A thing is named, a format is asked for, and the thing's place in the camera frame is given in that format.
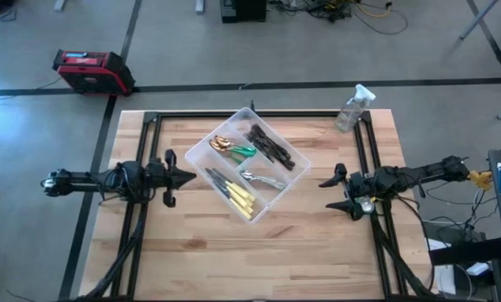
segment black box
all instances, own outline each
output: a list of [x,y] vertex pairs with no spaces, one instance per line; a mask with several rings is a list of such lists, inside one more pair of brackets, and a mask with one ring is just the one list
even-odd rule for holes
[[264,22],[267,18],[267,0],[220,0],[220,12],[223,23]]

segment wooden table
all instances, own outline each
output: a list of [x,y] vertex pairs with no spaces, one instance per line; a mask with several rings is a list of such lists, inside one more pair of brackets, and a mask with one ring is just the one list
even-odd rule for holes
[[[404,165],[392,112],[372,110],[372,116],[382,164]],[[135,158],[142,118],[143,112],[122,112],[111,166]],[[351,221],[344,212],[326,209],[342,200],[342,189],[317,187],[332,177],[336,163],[344,163],[348,173],[360,170],[353,134],[337,131],[333,118],[265,120],[310,159],[311,172],[254,226],[245,224],[200,176],[175,192],[176,208],[164,206],[161,197],[152,200],[135,299],[383,298],[369,217]],[[163,119],[159,154],[172,148],[178,167],[193,170],[185,153],[222,122]],[[125,206],[119,200],[100,206],[81,294],[94,287],[116,257]],[[431,266],[420,222],[400,202],[394,202],[393,215],[401,255],[428,284]],[[389,273],[395,289],[390,265]]]

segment cable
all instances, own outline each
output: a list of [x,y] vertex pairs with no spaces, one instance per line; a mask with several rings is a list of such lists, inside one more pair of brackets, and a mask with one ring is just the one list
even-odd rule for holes
[[420,190],[420,195],[422,198],[425,198],[425,191],[424,191],[424,187],[421,185],[421,178],[422,176],[424,176],[423,174],[420,175],[420,178],[419,179],[416,179],[414,177],[412,177],[412,175],[410,174],[407,174],[405,172],[401,172],[401,171],[398,171],[398,172],[395,172],[395,173],[399,173],[399,174],[402,174],[403,176],[409,176],[413,181],[416,182],[416,184],[418,184],[418,189]]
[[[455,265],[458,268],[460,268],[467,275],[468,285],[469,285],[467,300],[470,300],[470,298],[472,298],[472,290],[474,288],[473,285],[472,285],[472,279],[470,279],[470,275],[468,274],[467,270],[465,270],[464,267],[462,267],[461,265],[458,265],[458,264],[453,264],[453,265]],[[439,284],[441,286],[441,289],[443,288],[443,286],[442,286],[442,274],[443,273],[444,273],[444,271],[441,271],[441,273],[438,275],[438,281],[439,281]],[[444,295],[444,298],[450,299],[450,297],[446,296],[446,292],[445,291],[442,291],[442,294]]]
[[365,13],[367,14],[369,17],[373,17],[373,18],[384,18],[386,16],[388,16],[390,14],[390,12],[392,11],[391,10],[391,5],[388,5],[388,8],[386,10],[386,13],[383,13],[383,14],[380,14],[380,15],[376,15],[376,14],[372,14],[370,12],[368,12],[367,10],[363,9],[363,7],[359,4],[359,3],[354,3],[356,6],[358,6],[358,8],[360,8],[360,10],[362,11],[362,13]]
[[420,203],[419,203],[418,201],[413,200],[413,199],[410,199],[410,198],[407,198],[407,197],[405,197],[405,196],[399,196],[399,197],[401,197],[401,198],[403,198],[403,199],[405,199],[405,200],[408,200],[408,201],[414,202],[414,203],[416,204],[416,210],[417,210],[417,211],[420,209]]
[[494,207],[494,211],[492,211],[489,215],[486,215],[486,216],[482,216],[482,217],[479,217],[473,224],[472,226],[474,227],[476,225],[476,223],[478,223],[480,220],[482,219],[485,219],[485,218],[489,218],[490,216],[494,215],[496,213],[496,211],[498,210],[498,202],[496,203],[496,206]]
[[[470,205],[472,204],[472,202],[456,202],[456,201],[445,200],[445,199],[442,199],[442,198],[440,198],[440,197],[436,197],[436,196],[434,196],[434,195],[432,195],[432,194],[430,193],[431,191],[436,190],[436,189],[438,189],[438,188],[441,188],[441,187],[443,187],[443,186],[445,186],[445,185],[448,185],[448,184],[450,184],[450,183],[451,183],[451,182],[447,181],[447,182],[445,182],[444,184],[441,184],[441,185],[438,185],[438,186],[436,186],[436,187],[432,187],[432,188],[430,188],[430,189],[425,190],[425,193],[426,193],[429,197],[431,197],[431,198],[433,198],[433,199],[435,199],[435,200],[438,200],[438,201],[447,202],[447,203],[452,204],[452,205],[470,206]],[[486,201],[481,202],[481,203],[480,203],[480,205],[484,205],[484,204],[486,204],[486,203],[490,202],[491,200],[495,200],[495,199],[496,199],[496,197],[491,198],[491,199],[488,199],[488,200],[486,200]]]
[[25,297],[20,296],[20,295],[18,295],[18,294],[14,294],[14,293],[12,293],[10,290],[8,290],[8,289],[5,289],[4,291],[5,291],[6,293],[8,293],[9,295],[11,295],[12,297],[15,297],[15,298],[17,298],[17,299],[23,299],[23,300],[28,301],[28,302],[35,302],[35,301],[34,301],[34,300],[32,300],[32,299],[28,299],[28,298],[25,298]]
[[[34,89],[33,89],[33,90],[31,90],[31,91],[27,91],[27,93],[26,93],[26,94],[32,93],[32,92],[34,92],[34,91],[41,90],[41,89],[43,89],[43,88],[45,88],[45,87],[48,87],[48,86],[51,86],[51,85],[54,85],[54,84],[56,84],[56,82],[58,82],[58,81],[59,81],[59,80],[61,80],[61,79],[62,79],[62,78],[58,78],[58,80],[56,80],[56,81],[52,81],[52,82],[50,82],[50,83],[49,83],[49,84],[47,84],[47,85],[43,85],[43,86],[40,86],[40,87],[38,87],[38,88],[34,88]],[[0,101],[3,101],[3,100],[9,100],[9,99],[14,98],[14,97],[17,97],[17,96],[18,96],[18,95],[15,95],[15,96],[5,96],[5,97],[0,97]]]
[[[437,219],[447,219],[449,220],[450,222],[444,222],[444,221],[435,221]],[[426,221],[426,222],[431,222],[431,223],[451,223],[453,225],[456,225],[457,227],[461,228],[460,225],[461,224],[465,224],[464,222],[455,222],[453,219],[451,219],[450,217],[446,217],[446,216],[438,216],[438,217],[435,217],[435,218],[431,218],[430,220]]]
[[109,201],[109,200],[113,200],[113,199],[116,199],[118,197],[120,197],[120,195],[115,195],[115,196],[112,196],[112,197],[105,198],[105,199],[99,201],[99,203],[97,205],[100,206],[103,202]]
[[[405,200],[410,200],[408,198],[404,198],[403,196],[401,195],[397,195],[398,199],[403,202],[406,206],[409,207],[409,209],[415,214],[416,218],[418,218],[418,220],[420,221],[420,225],[421,225],[421,230],[423,231],[424,233],[424,238],[425,238],[425,242],[427,243],[427,249],[430,249],[429,246],[429,238],[427,237],[427,230],[425,229],[425,225],[424,225],[424,221],[421,219],[421,216],[420,214],[418,213],[417,210],[415,210],[414,207],[412,207],[407,201]],[[435,282],[435,265],[433,265],[433,263],[431,263],[431,282],[429,283],[429,287],[428,287],[428,290],[431,291],[431,289],[433,288],[433,284]]]
[[310,16],[314,18],[327,19],[330,22],[334,22],[337,19],[350,18],[351,14],[351,3],[348,0],[341,1],[321,1],[321,6],[315,6],[315,3],[309,3],[306,0],[302,0],[303,5],[293,6],[290,1],[289,3],[284,3],[281,0],[269,1],[269,4],[274,5],[276,10],[285,13],[288,16],[294,17],[298,12],[307,12]]
[[395,32],[384,32],[384,31],[381,31],[381,30],[378,30],[376,29],[375,27],[373,27],[372,25],[370,25],[368,22],[364,21],[356,12],[353,12],[352,14],[357,17],[362,23],[364,23],[366,26],[368,26],[370,29],[372,29],[374,32],[376,33],[379,33],[379,34],[386,34],[386,35],[396,35],[396,34],[401,34],[403,33],[408,27],[409,27],[409,20],[407,19],[407,17],[405,17],[403,15],[403,13],[401,13],[400,11],[397,11],[397,10],[394,10],[394,9],[389,9],[388,8],[380,8],[380,7],[376,7],[376,6],[373,6],[373,5],[369,5],[369,4],[365,4],[365,3],[360,3],[362,5],[365,5],[365,6],[369,6],[369,7],[372,7],[372,8],[379,8],[379,9],[387,9],[389,10],[390,12],[393,12],[393,13],[396,13],[397,15],[399,15],[403,21],[404,21],[404,27],[398,31],[395,31]]

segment black cable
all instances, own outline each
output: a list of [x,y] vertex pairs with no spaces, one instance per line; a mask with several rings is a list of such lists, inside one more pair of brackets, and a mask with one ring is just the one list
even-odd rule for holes
[[[47,84],[47,85],[43,85],[43,86],[40,86],[40,87],[38,87],[38,88],[35,88],[35,89],[31,90],[31,91],[28,91],[28,92],[27,92],[27,94],[32,93],[32,92],[34,92],[34,91],[41,90],[41,89],[46,88],[46,87],[48,87],[48,86],[54,85],[54,84],[56,84],[56,82],[58,82],[58,81],[59,81],[59,80],[61,80],[61,79],[62,79],[62,78],[58,78],[58,80],[56,80],[56,81],[52,81],[52,82],[50,82],[50,83],[49,83],[49,84]],[[0,97],[0,101],[3,101],[3,100],[9,100],[9,99],[12,99],[12,98],[17,97],[17,96],[18,96],[18,95],[15,95],[15,96],[5,96],[5,97]]]
[[458,228],[462,229],[462,226],[461,224],[455,222],[453,219],[451,219],[450,217],[447,217],[447,216],[438,216],[438,217],[435,217],[435,218],[431,218],[429,221],[436,221],[438,219],[447,219],[448,221],[451,221],[452,224],[456,225]]
[[412,175],[410,174],[407,174],[405,172],[402,172],[402,171],[396,171],[395,173],[399,173],[399,174],[402,174],[403,176],[409,176],[414,182],[416,182],[416,184],[418,184],[418,190],[420,191],[420,195],[422,198],[425,198],[425,191],[424,191],[424,187],[421,185],[421,178],[422,176],[424,176],[425,174],[422,174],[420,175],[420,177],[418,179],[414,178]]
[[314,3],[309,3],[306,0],[303,1],[304,4],[300,6],[292,6],[292,1],[284,3],[281,0],[269,1],[269,4],[274,5],[277,11],[291,17],[294,17],[298,12],[307,12],[311,17],[327,19],[331,22],[337,19],[352,17],[351,3],[349,1],[343,1],[337,6],[332,3],[322,2],[323,5],[320,8],[314,8]]
[[[359,3],[359,5],[365,5],[365,6],[369,6],[369,7],[372,7],[372,8],[379,8],[379,9],[384,9],[384,10],[387,9],[387,8],[376,7],[376,6],[373,6],[373,5],[366,4],[366,3]],[[402,29],[400,29],[398,31],[395,31],[395,32],[390,32],[390,33],[376,29],[375,27],[373,27],[372,25],[370,25],[368,22],[364,21],[364,19],[361,18],[356,12],[353,12],[352,14],[355,17],[357,17],[362,23],[364,23],[366,26],[368,26],[370,29],[372,29],[376,33],[386,34],[386,35],[396,35],[396,34],[403,33],[409,27],[409,20],[400,11],[397,11],[395,9],[390,9],[390,12],[398,14],[403,19],[403,21],[404,21],[404,27]]]
[[[421,230],[423,231],[424,233],[424,237],[425,237],[425,242],[427,243],[427,248],[430,249],[430,244],[429,244],[429,238],[427,237],[427,230],[425,229],[425,224],[424,224],[424,221],[421,219],[421,216],[420,214],[418,213],[417,210],[415,210],[414,207],[412,207],[407,201],[405,200],[409,200],[409,201],[413,201],[414,203],[416,203],[418,206],[420,205],[418,202],[414,201],[414,200],[411,200],[409,198],[406,198],[406,197],[403,197],[401,195],[397,195],[398,196],[398,199],[403,202],[404,204],[406,204],[409,209],[415,214],[416,218],[418,218],[418,220],[420,221],[420,225],[421,225]],[[435,265],[433,265],[433,262],[431,262],[431,282],[429,283],[429,291],[431,291],[431,289],[433,289],[433,284],[435,282]]]
[[20,296],[20,295],[18,295],[18,294],[14,294],[14,293],[12,293],[10,290],[8,290],[8,289],[5,289],[4,291],[5,291],[6,293],[8,293],[9,295],[11,295],[12,297],[14,297],[14,298],[17,298],[17,299],[23,299],[23,300],[28,301],[28,302],[35,302],[35,301],[34,301],[34,300],[32,300],[32,299],[28,299],[28,298],[23,297],[23,296]]
[[[436,187],[432,187],[432,188],[430,188],[430,189],[425,190],[425,193],[426,193],[429,197],[431,197],[431,198],[433,198],[433,199],[435,199],[435,200],[438,200],[438,201],[447,202],[447,203],[452,204],[452,205],[470,206],[470,205],[472,204],[472,202],[456,202],[456,201],[445,200],[445,199],[442,199],[442,198],[440,198],[440,197],[436,197],[436,196],[434,196],[434,195],[432,195],[432,194],[430,193],[431,191],[436,190],[436,189],[438,189],[438,188],[441,188],[441,187],[443,187],[443,186],[445,186],[445,185],[448,185],[448,184],[450,184],[450,183],[451,183],[450,181],[447,181],[447,182],[445,182],[444,184],[441,184],[441,185],[438,185],[438,186],[436,186]],[[480,205],[484,205],[484,204],[486,204],[486,203],[490,202],[491,200],[495,200],[495,199],[496,199],[496,197],[491,198],[491,199],[486,200],[486,201],[483,201],[483,202],[481,202],[481,203],[480,203]]]
[[482,219],[486,219],[486,218],[489,218],[490,216],[494,215],[496,213],[496,211],[498,210],[498,202],[496,203],[496,206],[494,207],[494,211],[492,211],[489,215],[486,215],[486,216],[482,216],[482,217],[479,217],[473,224],[472,224],[472,227],[474,227],[476,225],[476,223],[478,223],[480,220]]
[[458,223],[456,223],[456,224],[451,224],[449,226],[443,226],[438,231],[436,231],[436,236],[438,237],[438,240],[440,240],[441,242],[445,242],[444,239],[442,239],[441,233],[442,233],[442,231],[444,231],[450,227],[458,227],[462,233],[461,234],[461,241],[464,241],[466,239],[467,234],[466,234],[465,230],[462,228],[462,226],[460,226]]
[[418,201],[413,200],[413,199],[410,199],[410,198],[408,198],[408,197],[404,197],[404,196],[399,196],[399,197],[401,197],[401,198],[403,198],[403,199],[405,199],[405,200],[408,200],[408,201],[414,202],[414,203],[416,204],[416,210],[419,210],[419,209],[420,209],[420,203],[419,203]]
[[112,196],[112,197],[105,198],[105,199],[103,199],[103,200],[99,201],[98,206],[100,206],[100,205],[101,205],[103,202],[105,202],[105,201],[113,200],[113,199],[116,199],[116,198],[118,198],[118,197],[119,197],[119,195],[115,195],[115,196]]
[[485,190],[482,190],[482,195],[479,197],[479,200],[474,201],[474,205],[472,205],[472,218],[476,217],[476,211],[478,210],[479,205],[481,205],[483,197],[485,196]]

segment black metal frame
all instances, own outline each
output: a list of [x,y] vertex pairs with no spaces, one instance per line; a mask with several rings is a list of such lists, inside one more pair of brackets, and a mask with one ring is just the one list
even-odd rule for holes
[[[155,158],[159,146],[159,137],[160,137],[160,129],[161,129],[161,123],[163,118],[211,118],[211,117],[218,117],[218,118],[227,118],[230,117],[234,111],[205,111],[205,112],[145,112],[144,113],[144,119],[143,119],[143,124],[142,124],[142,131],[140,133],[140,139],[138,143],[138,150],[137,150],[137,156],[136,160],[137,161],[142,161],[144,157],[144,150],[145,150],[145,144],[146,144],[146,137],[147,137],[147,132],[149,130],[149,126],[152,123],[155,123],[154,127],[154,136],[153,136],[153,142],[151,145],[151,151],[149,157]],[[335,117],[337,115],[337,112],[334,111],[258,111],[257,114],[260,117]],[[375,138],[375,133],[373,130],[373,122],[371,118],[371,113],[370,112],[364,112],[359,120],[360,122],[363,122],[368,133],[368,140],[369,140],[369,147],[371,149],[371,155],[373,159],[373,165],[375,168],[380,167],[380,157],[378,154],[378,147],[377,147],[377,141]],[[354,134],[355,134],[355,141],[357,144],[357,150],[358,150],[358,156],[360,158],[360,166],[362,169],[362,172],[364,174],[369,173],[369,167],[368,167],[368,160],[366,158],[365,154],[365,149],[364,149],[364,143],[363,143],[363,135],[360,127],[360,122],[355,125],[354,128]],[[384,209],[384,221],[386,225],[386,231],[388,238],[390,240],[390,245],[393,247],[394,250],[397,251],[399,254],[399,249],[398,249],[398,243],[397,243],[397,236],[395,233],[394,229],[394,221],[393,217],[391,214],[391,204],[388,200],[388,203],[383,203],[383,209]],[[83,298],[87,300],[88,302],[92,301],[135,301],[134,294],[135,294],[135,289],[136,289],[136,283],[137,283],[137,277],[138,277],[138,266],[139,266],[139,261],[140,261],[140,253],[142,251],[142,242],[144,239],[144,232],[137,232],[137,229],[139,227],[145,228],[145,223],[146,223],[146,218],[147,218],[147,213],[148,213],[148,203],[143,203],[140,205],[140,212],[138,214],[138,221],[137,221],[137,226],[135,227],[135,232],[133,233],[133,236],[129,238],[129,233],[131,230],[131,222],[133,219],[133,211],[134,211],[134,205],[128,204],[126,212],[125,212],[125,218],[123,221],[123,228],[122,228],[122,235],[120,238],[120,245],[119,245],[119,254],[121,255],[123,252],[126,252],[126,246],[128,246],[129,242],[132,240],[136,240],[135,244],[133,244],[133,259],[131,262],[131,269],[129,273],[129,279],[128,279],[128,287],[127,287],[127,293],[125,295],[120,295],[120,286],[121,286],[121,277],[122,277],[122,267],[123,267],[123,262],[125,261],[126,257],[130,253],[126,253],[126,255],[122,259],[118,259],[119,261],[122,262],[121,267],[117,271],[117,273],[113,276],[112,280],[112,287],[111,287],[111,292],[109,297],[92,297],[92,298]],[[380,226],[380,222],[378,220],[378,216],[376,212],[373,212],[370,215],[370,221],[372,224],[372,230],[373,230],[373,240],[375,243],[375,252],[376,252],[376,257],[377,257],[377,262],[378,262],[378,270],[381,278],[381,283],[382,283],[382,288],[384,292],[384,299],[378,299],[380,301],[390,301],[390,302],[412,302],[412,301],[447,301],[447,299],[439,298],[439,297],[417,297],[417,296],[409,296],[408,289],[406,286],[406,282],[404,277],[401,275],[401,272],[399,270],[399,267],[394,263],[394,271],[396,274],[396,278],[398,280],[398,291],[399,294],[392,294],[392,289],[390,287],[390,281],[389,281],[389,272],[387,268],[387,263],[386,259],[384,257],[384,247],[381,241],[378,239],[378,236],[376,234],[376,230],[379,229],[382,231],[382,228]],[[358,300],[358,301],[378,301],[375,299],[366,299],[366,300]]]

